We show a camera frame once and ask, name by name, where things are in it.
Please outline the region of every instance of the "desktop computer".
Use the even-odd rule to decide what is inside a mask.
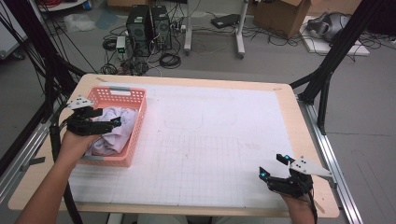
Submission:
[[[126,28],[131,40],[133,55],[137,57],[148,57],[151,53],[149,43],[153,39],[149,6],[132,6],[126,22]]]
[[[157,49],[171,49],[170,20],[165,6],[154,6],[151,8],[152,23],[154,26],[154,37]]]

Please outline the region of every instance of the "gray floor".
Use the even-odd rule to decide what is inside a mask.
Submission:
[[[82,12],[81,9],[74,8],[63,14],[79,12]],[[93,21],[99,21],[105,12],[102,8],[95,8],[87,13]],[[210,26],[210,18],[206,16],[194,19],[194,22]],[[118,17],[107,29],[70,36],[93,67],[98,69],[104,63],[102,37],[124,23],[124,17]],[[247,26],[252,26],[251,18],[247,18]],[[280,47],[268,43],[267,37],[257,35],[252,40],[245,38],[246,56],[240,60],[235,53],[233,36],[194,34],[190,56],[185,56],[183,51],[179,53],[181,66],[175,70],[159,69],[163,77],[291,83],[313,72],[323,60],[321,56],[308,53],[301,42],[296,47]],[[63,35],[61,38],[66,43],[72,63],[91,71]],[[363,222],[394,223],[396,181],[391,170],[394,170],[396,160],[396,105],[392,100],[396,95],[396,50],[387,47],[369,50],[369,57],[357,57],[356,62],[345,58],[335,71],[330,87],[326,129]],[[147,72],[147,76],[159,75],[155,69]],[[8,59],[0,62],[0,85],[0,156],[3,156],[41,105],[43,97],[28,60]],[[0,217],[5,223],[13,222],[17,215],[17,211],[9,211],[7,202],[0,205]],[[106,214],[84,213],[83,218],[87,223],[106,222]],[[124,223],[130,223],[134,218],[135,215],[129,215]],[[201,223],[206,220],[205,217],[195,219]],[[269,218],[266,223],[285,222],[283,218]],[[70,223],[65,212],[60,214],[59,223]],[[319,223],[347,221],[341,215],[336,219],[321,219]]]

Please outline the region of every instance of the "white bracket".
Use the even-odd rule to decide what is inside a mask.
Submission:
[[[71,101],[70,104],[67,106],[69,109],[78,109],[85,106],[93,105],[93,101],[79,95],[75,101]]]
[[[320,165],[317,165],[313,161],[304,158],[304,156],[302,156],[300,159],[296,159],[293,163],[291,163],[290,169],[298,171],[305,175],[332,177],[332,172],[326,170]]]

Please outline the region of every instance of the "laundry basket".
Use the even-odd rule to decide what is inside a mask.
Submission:
[[[91,89],[87,98],[93,101],[92,107],[94,109],[110,106],[136,109],[136,118],[131,137],[121,153],[111,156],[83,156],[79,163],[119,167],[131,166],[140,128],[146,113],[146,91],[136,88],[97,86]]]

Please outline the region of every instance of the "black pole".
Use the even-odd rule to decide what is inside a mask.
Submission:
[[[335,39],[319,68],[314,73],[290,83],[294,89],[308,83],[305,90],[299,94],[299,99],[308,105],[312,105],[321,92],[318,126],[322,134],[326,134],[324,124],[332,74],[384,2],[385,0],[362,0],[343,32]]]

